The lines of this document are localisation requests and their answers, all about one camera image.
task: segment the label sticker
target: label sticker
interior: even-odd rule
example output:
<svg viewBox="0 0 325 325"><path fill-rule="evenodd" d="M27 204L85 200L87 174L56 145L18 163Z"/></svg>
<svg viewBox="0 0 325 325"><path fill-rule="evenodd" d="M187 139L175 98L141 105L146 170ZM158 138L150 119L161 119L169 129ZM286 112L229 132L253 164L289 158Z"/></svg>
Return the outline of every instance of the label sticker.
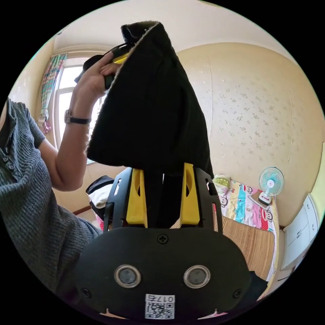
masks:
<svg viewBox="0 0 325 325"><path fill-rule="evenodd" d="M146 295L146 319L174 319L175 296Z"/></svg>

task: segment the black watch strap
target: black watch strap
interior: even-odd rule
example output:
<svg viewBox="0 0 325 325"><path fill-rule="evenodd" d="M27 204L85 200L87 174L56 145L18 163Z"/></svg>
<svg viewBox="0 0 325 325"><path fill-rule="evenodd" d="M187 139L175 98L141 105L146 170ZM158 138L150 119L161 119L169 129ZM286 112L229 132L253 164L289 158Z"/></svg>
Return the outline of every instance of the black watch strap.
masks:
<svg viewBox="0 0 325 325"><path fill-rule="evenodd" d="M89 124L91 122L91 118L77 118L72 117L69 110L66 110L65 116L64 116L64 122L66 124L69 123L76 123L76 124Z"/></svg>

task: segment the pillow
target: pillow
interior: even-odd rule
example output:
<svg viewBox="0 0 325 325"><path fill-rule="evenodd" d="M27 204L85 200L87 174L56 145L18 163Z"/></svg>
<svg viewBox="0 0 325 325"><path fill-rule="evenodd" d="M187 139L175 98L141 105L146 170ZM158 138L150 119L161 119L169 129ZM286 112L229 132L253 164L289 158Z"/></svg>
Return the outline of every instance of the pillow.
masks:
<svg viewBox="0 0 325 325"><path fill-rule="evenodd" d="M219 196L224 196L230 188L230 176L217 174L214 176L213 183Z"/></svg>

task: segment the person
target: person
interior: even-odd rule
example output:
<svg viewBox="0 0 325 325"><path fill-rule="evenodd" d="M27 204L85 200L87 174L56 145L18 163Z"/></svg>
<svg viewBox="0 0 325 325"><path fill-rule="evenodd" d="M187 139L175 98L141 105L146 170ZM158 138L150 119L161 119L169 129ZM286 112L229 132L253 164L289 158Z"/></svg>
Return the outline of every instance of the person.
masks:
<svg viewBox="0 0 325 325"><path fill-rule="evenodd" d="M104 95L110 52L75 86L69 112L90 119ZM45 138L23 103L7 99L0 118L0 214L18 253L53 293L73 302L73 270L83 248L101 230L57 204L52 188L74 191L83 183L88 124L66 124L59 150Z"/></svg>

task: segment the hand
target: hand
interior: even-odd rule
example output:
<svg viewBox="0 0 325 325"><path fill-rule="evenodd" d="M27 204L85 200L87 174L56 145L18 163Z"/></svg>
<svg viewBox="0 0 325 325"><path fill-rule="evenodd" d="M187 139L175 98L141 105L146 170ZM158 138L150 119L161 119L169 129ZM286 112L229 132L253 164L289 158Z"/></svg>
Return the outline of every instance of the hand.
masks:
<svg viewBox="0 0 325 325"><path fill-rule="evenodd" d="M112 58L113 53L109 52L85 71L74 88L73 96L81 102L91 105L94 105L100 97L104 96L104 76L115 74L121 66L120 64L109 63Z"/></svg>

